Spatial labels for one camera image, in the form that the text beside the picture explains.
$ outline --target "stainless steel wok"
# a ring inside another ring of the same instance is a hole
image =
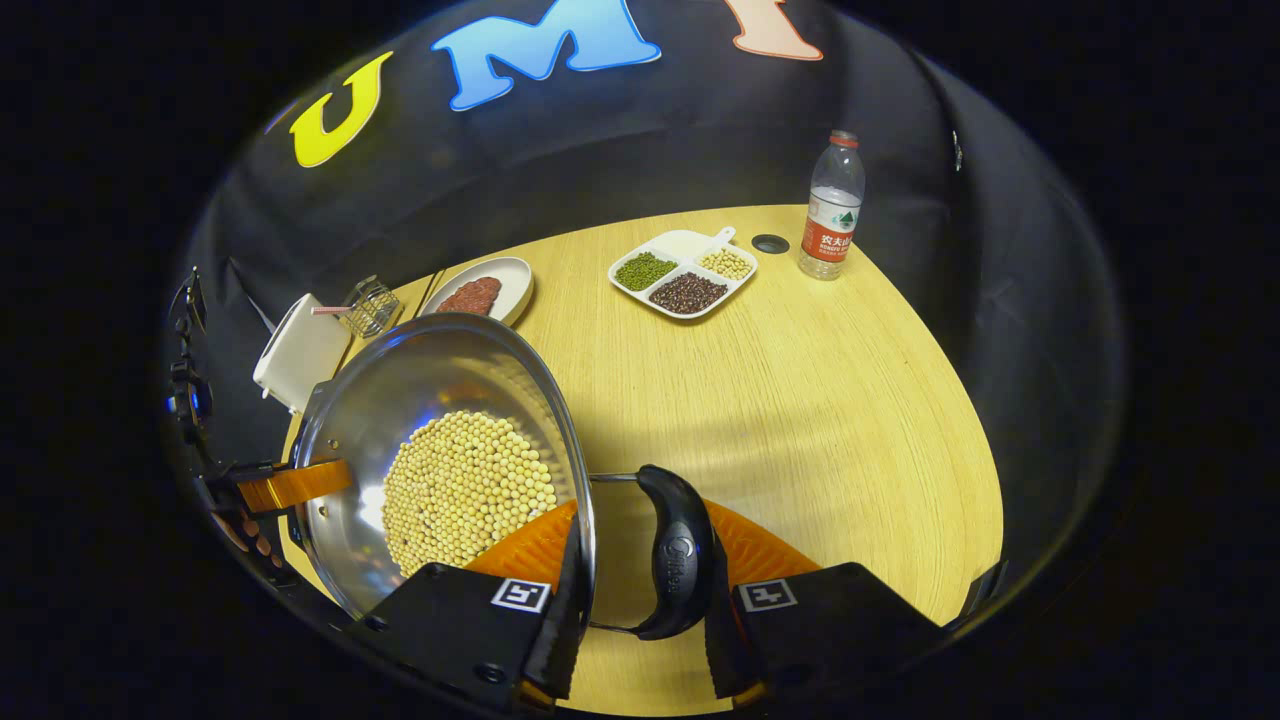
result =
[[[312,392],[296,465],[343,457],[353,480],[296,509],[320,580],[355,618],[406,580],[387,550],[383,479],[410,433],[454,410],[515,418],[543,452],[557,497],[577,500],[585,621],[595,592],[595,519],[573,421],[529,343],[467,313],[433,313],[394,328]]]
[[[513,418],[548,465],[556,496],[577,501],[581,624],[595,596],[595,512],[582,448],[568,407],[538,354],[515,331],[486,316],[433,313],[410,320],[360,351],[311,393],[294,464],[347,460],[352,484],[297,507],[302,544],[320,580],[348,614],[362,618],[407,578],[387,550],[383,479],[410,434],[454,410]],[[691,628],[707,610],[717,539],[698,492],[684,478],[645,465],[635,482],[654,503],[654,612],[635,628],[593,626],[652,641]]]

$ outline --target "black wok handle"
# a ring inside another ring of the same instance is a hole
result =
[[[669,638],[694,626],[710,603],[713,548],[718,542],[703,498],[684,478],[654,465],[640,468],[635,475],[593,475],[593,479],[635,480],[658,512],[658,532],[653,538],[658,606],[635,628],[593,625],[631,633],[643,641]]]

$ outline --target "plastic bottle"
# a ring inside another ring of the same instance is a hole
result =
[[[865,191],[858,136],[831,131],[831,145],[818,158],[809,183],[809,218],[800,241],[800,269],[805,274],[822,281],[840,275]]]

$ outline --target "white sectioned plate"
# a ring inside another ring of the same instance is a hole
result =
[[[677,318],[681,320],[700,318],[710,313],[716,307],[718,307],[721,302],[728,300],[737,291],[737,288],[742,287],[744,284],[746,284],[746,281],[751,279],[751,275],[755,274],[755,269],[760,266],[760,264],[755,260],[754,255],[742,250],[741,247],[730,245],[730,241],[733,240],[733,234],[736,232],[737,231],[733,229],[732,227],[722,228],[721,232],[716,233],[714,236],[705,236],[692,231],[664,232],[658,237],[650,240],[649,242],[645,242],[644,245],[636,247],[631,252],[627,252],[622,258],[618,258],[618,261],[609,266],[608,270],[609,282],[613,283],[613,287],[621,290],[622,292],[630,295],[631,297],[635,297],[640,302],[644,302],[645,305],[653,307],[654,310],[662,313],[663,315],[668,315],[671,318]],[[746,275],[742,279],[735,281],[726,277],[721,277],[698,264],[698,261],[701,260],[703,256],[710,255],[717,250],[728,250],[733,255],[737,255],[739,258],[746,260],[748,265],[750,265],[751,269],[748,270]],[[658,258],[659,260],[675,261],[676,268],[669,273],[667,273],[666,275],[663,275],[662,278],[659,278],[652,286],[640,291],[630,291],[626,287],[623,287],[622,283],[620,283],[614,278],[614,275],[617,274],[618,268],[621,268],[623,264],[626,264],[627,260],[631,260],[632,258],[640,255],[641,252],[653,252],[654,258]],[[700,275],[714,283],[727,284],[728,292],[722,295],[719,300],[717,300],[716,302],[712,302],[710,305],[699,310],[698,313],[690,313],[689,315],[672,313],[671,310],[667,310],[666,307],[649,300],[649,296],[653,295],[655,290],[669,283],[671,281],[678,278],[685,273],[694,273],[695,275]]]

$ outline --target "letter m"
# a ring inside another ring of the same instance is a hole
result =
[[[493,72],[493,58],[534,79],[547,79],[566,37],[573,38],[575,53],[566,63],[571,70],[650,63],[662,55],[660,47],[640,37],[626,0],[557,0],[535,26],[489,17],[431,46],[448,50],[453,59],[458,94],[449,108],[461,113],[511,91],[516,82]]]

